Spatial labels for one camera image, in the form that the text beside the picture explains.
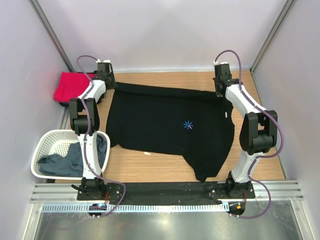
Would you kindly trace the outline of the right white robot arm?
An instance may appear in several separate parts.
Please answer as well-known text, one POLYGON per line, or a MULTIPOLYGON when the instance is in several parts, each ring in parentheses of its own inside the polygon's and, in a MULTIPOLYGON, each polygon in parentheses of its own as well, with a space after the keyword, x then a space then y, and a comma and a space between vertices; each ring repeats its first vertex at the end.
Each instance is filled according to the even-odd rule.
POLYGON ((239 134, 241 154, 236 166, 229 172, 225 192, 231 198, 240 198, 251 188, 251 176, 260 158, 277 144, 277 121, 274 110, 266 110, 247 92, 240 80, 233 78, 227 62, 214 62, 213 78, 218 97, 230 101, 243 117, 239 134))

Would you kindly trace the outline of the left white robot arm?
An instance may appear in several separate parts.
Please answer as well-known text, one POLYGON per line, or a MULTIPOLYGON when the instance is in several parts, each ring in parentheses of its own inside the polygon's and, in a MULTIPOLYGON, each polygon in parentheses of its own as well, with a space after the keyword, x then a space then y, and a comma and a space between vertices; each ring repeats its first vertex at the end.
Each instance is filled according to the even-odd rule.
POLYGON ((97 70, 88 78, 88 87, 69 101, 70 125, 79 140, 83 161, 80 186, 72 185, 78 191, 79 201, 102 200, 107 195, 106 184, 101 179, 104 169, 98 156, 100 117, 97 102, 105 96, 107 88, 116 86, 116 82, 110 60, 98 59, 96 63, 97 70))

